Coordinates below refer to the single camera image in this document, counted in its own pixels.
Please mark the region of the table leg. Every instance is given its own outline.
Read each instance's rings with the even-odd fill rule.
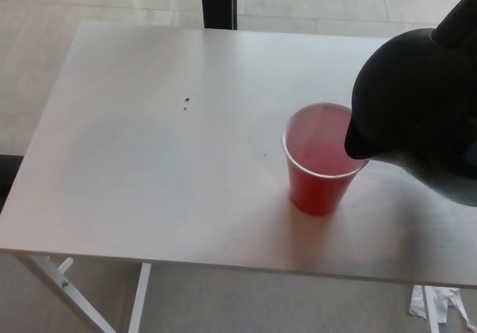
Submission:
[[[81,292],[68,281],[50,259],[46,256],[30,255],[18,255],[17,258],[86,323],[99,332],[115,332],[113,327],[96,311]]]
[[[430,286],[423,287],[424,307],[426,309],[426,317],[431,327],[431,333],[439,333],[439,323],[437,322],[437,313],[435,311],[435,304],[432,302],[434,293]]]
[[[144,307],[146,291],[148,290],[150,272],[151,264],[142,264],[141,273],[139,274],[139,281],[137,282],[136,298],[134,299],[133,313],[131,314],[128,333],[137,333],[139,331],[142,308]]]

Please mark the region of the crumpled paper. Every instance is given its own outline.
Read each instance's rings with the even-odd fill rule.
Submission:
[[[432,297],[429,304],[435,305],[437,321],[447,323],[447,310],[449,306],[455,307],[466,322],[466,327],[473,333],[477,333],[477,328],[470,324],[469,318],[462,303],[461,292],[458,288],[431,287]],[[414,286],[412,290],[411,306],[409,313],[413,316],[426,318],[426,307],[424,306],[423,286]]]

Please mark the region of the cup rim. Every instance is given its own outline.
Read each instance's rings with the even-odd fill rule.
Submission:
[[[351,114],[351,109],[348,106],[345,106],[344,104],[338,104],[335,102],[316,102],[314,104],[307,104],[306,106],[303,106],[299,108],[288,120],[288,123],[285,127],[285,131],[282,134],[282,148],[283,151],[285,152],[285,155],[287,156],[288,160],[290,160],[294,165],[296,165],[301,171],[306,172],[309,175],[312,175],[313,177],[318,177],[318,178],[326,178],[326,179],[341,179],[345,177],[349,177],[351,175],[354,175],[358,173],[362,168],[366,166],[366,164],[370,161],[369,159],[362,159],[363,163],[357,167],[357,169],[354,169],[350,172],[344,173],[344,174],[337,174],[337,175],[326,175],[326,174],[320,174],[320,173],[315,173],[314,171],[310,171],[309,169],[306,169],[303,167],[300,163],[298,163],[293,157],[291,156],[290,152],[288,151],[287,145],[286,145],[286,133],[288,132],[288,129],[290,127],[290,123],[293,120],[293,118],[298,115],[298,113],[302,112],[303,110],[306,110],[309,107],[316,107],[316,106],[322,106],[322,107],[334,107],[340,110],[344,110],[345,112],[348,112]]]

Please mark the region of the red plastic cup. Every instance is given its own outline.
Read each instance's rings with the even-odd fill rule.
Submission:
[[[310,104],[296,112],[282,136],[288,160],[290,196],[302,212],[334,212],[348,185],[367,164],[349,158],[344,138],[351,109],[341,104]]]

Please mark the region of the tile floor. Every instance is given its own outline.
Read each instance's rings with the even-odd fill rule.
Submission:
[[[458,0],[238,0],[242,30],[392,37],[439,23]],[[24,154],[82,19],[203,27],[200,0],[0,0],[0,153]],[[116,327],[134,264],[79,260],[70,275]],[[158,265],[142,332],[424,332],[411,288]],[[477,293],[464,303],[477,320]],[[452,313],[448,332],[463,332]],[[0,332],[88,329],[13,258],[0,256]]]

